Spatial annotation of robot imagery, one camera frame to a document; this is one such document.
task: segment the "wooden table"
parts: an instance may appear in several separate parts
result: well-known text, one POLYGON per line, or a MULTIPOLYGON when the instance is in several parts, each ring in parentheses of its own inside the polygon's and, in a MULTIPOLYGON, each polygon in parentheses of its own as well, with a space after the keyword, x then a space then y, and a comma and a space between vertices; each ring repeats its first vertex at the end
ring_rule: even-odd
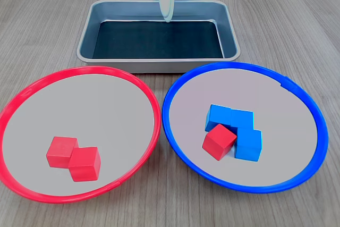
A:
MULTIPOLYGON (((0 0, 0 108, 76 55, 97 0, 0 0)), ((0 184, 0 226, 340 226, 340 0, 220 0, 240 43, 238 61, 273 69, 316 101, 329 131, 321 169, 290 191, 250 195, 189 169, 162 131, 149 161, 121 187, 67 205, 23 199, 0 184)), ((178 75, 139 75, 159 103, 178 75)))

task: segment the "blue bowl rim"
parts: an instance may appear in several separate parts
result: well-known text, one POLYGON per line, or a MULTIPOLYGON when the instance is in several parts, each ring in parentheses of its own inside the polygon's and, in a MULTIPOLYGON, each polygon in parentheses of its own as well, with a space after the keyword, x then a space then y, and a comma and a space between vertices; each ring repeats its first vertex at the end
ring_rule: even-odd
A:
POLYGON ((171 147, 174 149, 176 154, 182 159, 182 161, 185 162, 186 165, 188 165, 191 169, 196 171, 199 175, 202 177, 222 186, 225 188, 233 189, 236 191, 241 192, 248 192, 248 193, 254 193, 254 194, 268 194, 273 192, 281 192, 285 190, 292 189, 296 186, 299 186, 300 184, 306 182, 308 179, 310 179, 321 167, 323 164, 327 149, 328 149, 328 130, 326 121, 317 106, 317 104, 314 102, 314 100, 295 82, 293 82, 290 78, 285 77, 273 70, 249 64, 249 63, 240 63, 240 62, 221 62, 221 63, 212 63, 200 66, 198 68, 195 68, 184 75, 182 75, 169 89, 167 92, 163 107, 162 107, 162 122, 163 122, 163 129, 165 132, 165 135, 171 145, 171 147), (296 97, 298 97, 301 101, 304 102, 304 104, 308 107, 309 111, 312 113, 313 118, 316 123, 317 127, 317 147, 315 150, 315 153, 313 155, 313 158, 309 162, 309 164, 295 177, 279 183, 272 186, 262 186, 262 187, 253 187, 253 186, 242 186, 239 184, 234 184, 230 182, 226 182, 224 180, 218 179, 209 173, 203 171, 199 167, 197 167, 195 164, 193 164, 187 156, 181 151, 178 144, 175 141, 175 138, 171 131, 171 126, 169 122, 169 110, 171 106, 171 102, 178 92, 178 90, 190 79, 206 73, 213 70, 219 70, 219 69, 243 69, 243 70, 249 70, 253 72, 257 72, 263 75, 266 75, 268 77, 271 77, 272 79, 278 81, 281 83, 281 86, 286 88, 288 91, 293 93, 296 97))

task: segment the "stainless steel tray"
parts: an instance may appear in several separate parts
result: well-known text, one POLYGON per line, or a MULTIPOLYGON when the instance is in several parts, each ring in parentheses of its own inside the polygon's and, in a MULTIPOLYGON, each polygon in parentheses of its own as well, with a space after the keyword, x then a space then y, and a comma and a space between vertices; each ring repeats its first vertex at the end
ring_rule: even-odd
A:
POLYGON ((130 73, 184 73, 198 66, 232 61, 240 55, 239 45, 227 6, 219 1, 175 1, 173 21, 210 21, 216 26, 221 58, 131 58, 124 54, 113 58, 94 58, 100 25, 106 21, 157 21, 164 19, 158 1, 102 0, 92 4, 80 42, 77 57, 89 65, 112 66, 130 73))

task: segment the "black tray bottom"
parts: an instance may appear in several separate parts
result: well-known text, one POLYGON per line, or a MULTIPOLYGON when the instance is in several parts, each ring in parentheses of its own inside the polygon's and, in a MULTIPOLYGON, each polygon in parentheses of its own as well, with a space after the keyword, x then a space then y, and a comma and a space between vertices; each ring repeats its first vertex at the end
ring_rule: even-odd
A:
POLYGON ((107 21, 94 59, 223 58, 215 25, 202 22, 107 21))

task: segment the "metal tray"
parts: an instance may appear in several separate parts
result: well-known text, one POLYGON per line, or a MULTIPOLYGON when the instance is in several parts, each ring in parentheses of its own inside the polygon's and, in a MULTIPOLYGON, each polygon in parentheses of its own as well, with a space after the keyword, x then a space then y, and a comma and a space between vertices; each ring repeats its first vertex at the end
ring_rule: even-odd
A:
MULTIPOLYGON (((151 43, 149 48, 143 47, 144 50, 141 51, 139 56, 133 57, 128 55, 126 51, 122 51, 122 48, 109 49, 106 56, 101 57, 101 53, 98 54, 97 45, 102 47, 102 44, 98 43, 98 35, 100 32, 100 27, 102 23, 105 22, 164 22, 162 14, 160 12, 158 1, 149 0, 102 0, 97 1, 92 4, 84 30, 82 32, 80 42, 76 51, 77 57, 86 62, 89 65, 104 65, 112 66, 121 70, 125 70, 130 73, 184 73, 198 66, 212 63, 212 62, 223 62, 232 61, 240 55, 239 45, 237 43, 235 32, 231 23, 230 15, 227 6, 219 1, 212 0, 199 0, 199 1, 175 1, 175 9, 172 21, 175 22, 212 22, 215 27, 215 37, 218 41, 216 44, 205 44, 202 41, 198 41, 196 45, 192 45, 193 53, 195 47, 219 47, 218 49, 221 53, 220 56, 215 57, 215 55, 207 57, 196 57, 195 54, 189 54, 187 49, 187 57, 181 56, 178 58, 178 53, 181 51, 181 47, 178 47, 170 53, 170 47, 166 47, 170 44, 172 40, 163 40, 155 42, 155 44, 161 43, 164 45, 163 53, 165 53, 166 58, 155 57, 157 54, 161 54, 159 48, 154 48, 155 44, 151 43)), ((122 35, 119 33, 135 33, 136 31, 130 29, 112 30, 111 35, 115 38, 120 39, 123 36, 128 38, 129 35, 122 35)), ((169 29, 169 33, 174 33, 173 29, 169 29)), ((197 32, 191 32, 191 35, 197 36, 197 32)), ((190 42, 188 35, 176 35, 181 37, 181 40, 176 42, 182 42, 186 44, 190 42)), ((126 49, 136 48, 142 45, 141 41, 136 41, 136 36, 131 36, 134 40, 127 42, 126 49)), ((207 36, 200 37, 200 40, 205 40, 207 36)), ((114 40, 105 42, 105 47, 114 47, 114 40)))

